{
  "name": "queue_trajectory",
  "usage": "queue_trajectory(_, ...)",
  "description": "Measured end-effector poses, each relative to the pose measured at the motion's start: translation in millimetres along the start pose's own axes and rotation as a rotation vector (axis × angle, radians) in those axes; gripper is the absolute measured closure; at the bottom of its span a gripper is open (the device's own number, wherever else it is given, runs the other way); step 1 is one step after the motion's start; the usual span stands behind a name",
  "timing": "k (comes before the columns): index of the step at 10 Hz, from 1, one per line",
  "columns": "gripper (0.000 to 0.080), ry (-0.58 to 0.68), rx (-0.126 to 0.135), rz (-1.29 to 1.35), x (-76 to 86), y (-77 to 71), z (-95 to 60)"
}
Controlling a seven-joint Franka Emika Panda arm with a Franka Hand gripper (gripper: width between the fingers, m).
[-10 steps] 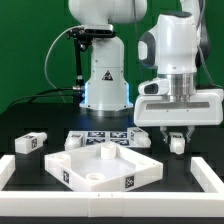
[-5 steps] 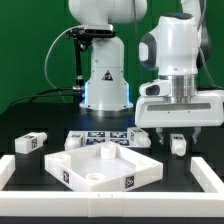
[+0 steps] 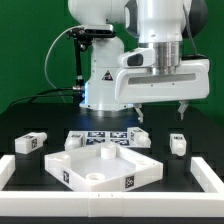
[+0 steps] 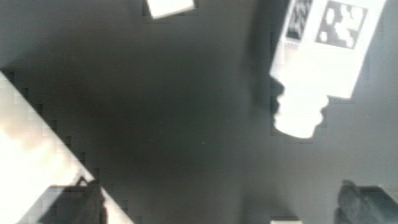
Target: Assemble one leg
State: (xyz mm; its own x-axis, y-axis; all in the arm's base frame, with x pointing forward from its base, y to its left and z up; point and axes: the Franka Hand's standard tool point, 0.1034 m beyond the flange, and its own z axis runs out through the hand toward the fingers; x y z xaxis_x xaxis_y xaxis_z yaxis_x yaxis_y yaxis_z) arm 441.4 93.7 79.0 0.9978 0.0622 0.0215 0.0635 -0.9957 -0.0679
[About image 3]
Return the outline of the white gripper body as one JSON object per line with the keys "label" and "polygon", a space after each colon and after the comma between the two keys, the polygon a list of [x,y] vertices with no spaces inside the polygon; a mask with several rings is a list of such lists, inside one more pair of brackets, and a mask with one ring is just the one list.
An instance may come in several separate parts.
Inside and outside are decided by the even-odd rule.
{"label": "white gripper body", "polygon": [[118,103],[182,101],[209,94],[207,58],[182,60],[179,53],[137,48],[119,56],[114,96]]}

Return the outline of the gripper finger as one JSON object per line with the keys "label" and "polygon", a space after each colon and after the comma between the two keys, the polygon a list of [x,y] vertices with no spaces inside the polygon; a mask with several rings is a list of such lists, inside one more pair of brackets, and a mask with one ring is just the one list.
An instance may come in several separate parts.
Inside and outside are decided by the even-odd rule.
{"label": "gripper finger", "polygon": [[144,121],[144,114],[141,111],[142,108],[142,104],[134,104],[134,109],[136,111],[136,113],[138,114],[138,120],[140,123],[143,123]]}
{"label": "gripper finger", "polygon": [[180,114],[180,119],[181,120],[184,119],[184,113],[185,113],[186,109],[188,108],[188,105],[189,105],[189,101],[188,100],[180,101],[180,106],[178,108],[178,113]]}

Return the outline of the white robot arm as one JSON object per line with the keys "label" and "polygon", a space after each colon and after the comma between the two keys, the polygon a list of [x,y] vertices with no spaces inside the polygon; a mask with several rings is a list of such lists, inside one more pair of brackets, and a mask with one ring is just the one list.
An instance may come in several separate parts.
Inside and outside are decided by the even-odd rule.
{"label": "white robot arm", "polygon": [[80,26],[72,30],[79,51],[93,48],[91,76],[82,87],[82,108],[99,115],[144,103],[209,94],[209,60],[184,56],[182,42],[205,26],[205,0],[68,0]]}

